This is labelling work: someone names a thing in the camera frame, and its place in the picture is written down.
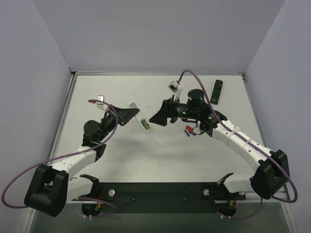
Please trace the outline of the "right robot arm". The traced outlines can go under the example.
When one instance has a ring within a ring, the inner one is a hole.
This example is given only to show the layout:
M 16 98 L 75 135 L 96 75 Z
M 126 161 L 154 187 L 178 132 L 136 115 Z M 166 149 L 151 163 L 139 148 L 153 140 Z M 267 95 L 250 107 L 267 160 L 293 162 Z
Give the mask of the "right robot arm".
M 263 199 L 270 199 L 287 182 L 289 166 L 287 155 L 266 148 L 234 126 L 223 114 L 211 111 L 201 89 L 188 92 L 186 103 L 169 98 L 163 100 L 159 111 L 149 122 L 165 127 L 168 122 L 195 123 L 194 132 L 206 133 L 224 143 L 254 171 L 254 174 L 228 174 L 221 182 L 229 193 L 255 192 Z

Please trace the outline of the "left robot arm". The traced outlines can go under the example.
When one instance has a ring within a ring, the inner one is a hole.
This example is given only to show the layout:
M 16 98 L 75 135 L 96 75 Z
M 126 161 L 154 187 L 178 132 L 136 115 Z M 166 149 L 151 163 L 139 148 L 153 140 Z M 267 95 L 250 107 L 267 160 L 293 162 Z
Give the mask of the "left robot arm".
M 138 114 L 138 108 L 108 107 L 100 122 L 84 124 L 83 141 L 77 155 L 51 165 L 39 165 L 24 198 L 27 207 L 50 216 L 57 216 L 69 201 L 79 198 L 95 200 L 103 196 L 99 179 L 79 172 L 98 161 L 106 148 L 104 139 L 116 125 L 124 126 Z

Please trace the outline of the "white battery cover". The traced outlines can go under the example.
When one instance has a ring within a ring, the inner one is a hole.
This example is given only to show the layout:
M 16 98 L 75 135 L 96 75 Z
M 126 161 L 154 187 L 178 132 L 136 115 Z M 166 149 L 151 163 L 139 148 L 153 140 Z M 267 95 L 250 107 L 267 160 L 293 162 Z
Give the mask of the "white battery cover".
M 155 141 L 163 148 L 166 147 L 166 145 L 167 145 L 163 140 L 160 140 L 158 138 L 155 139 Z

